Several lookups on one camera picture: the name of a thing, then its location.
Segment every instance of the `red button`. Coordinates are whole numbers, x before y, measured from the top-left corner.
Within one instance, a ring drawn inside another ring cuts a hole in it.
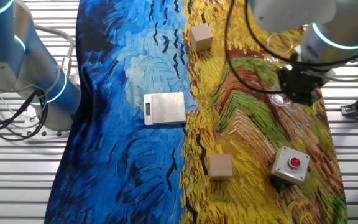
[[[301,165],[301,161],[296,158],[296,157],[292,157],[289,161],[288,164],[290,165],[290,167],[292,168],[298,168]]]

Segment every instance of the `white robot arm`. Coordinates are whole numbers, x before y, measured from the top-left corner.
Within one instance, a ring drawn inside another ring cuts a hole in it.
[[[65,58],[70,66],[71,59]],[[45,126],[68,131],[80,103],[80,89],[65,75],[39,39],[31,13],[22,0],[0,0],[0,93],[34,87],[18,94],[27,99],[37,88],[48,99]],[[33,107],[40,111],[38,101]]]
[[[332,69],[358,54],[358,0],[248,2],[256,23],[267,31],[309,24],[301,45],[291,57],[292,69],[284,67],[277,72],[277,86],[285,92],[284,97],[295,103],[312,105],[319,99],[316,88],[335,76]]]

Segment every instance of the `wooden cube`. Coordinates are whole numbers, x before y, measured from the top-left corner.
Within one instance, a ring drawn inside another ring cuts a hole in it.
[[[190,28],[190,40],[193,50],[196,52],[210,49],[212,47],[213,35],[209,25],[204,23]]]
[[[227,180],[233,176],[230,154],[215,154],[208,158],[210,180]]]

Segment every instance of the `blue fabric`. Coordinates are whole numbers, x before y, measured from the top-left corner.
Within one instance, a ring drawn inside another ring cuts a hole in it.
[[[182,125],[144,125],[143,95],[190,95],[178,0],[81,0],[81,103],[45,223],[178,223]]]

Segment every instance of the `silver scale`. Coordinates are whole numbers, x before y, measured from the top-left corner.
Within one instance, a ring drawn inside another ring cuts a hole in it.
[[[144,124],[180,124],[186,122],[183,93],[144,95]]]

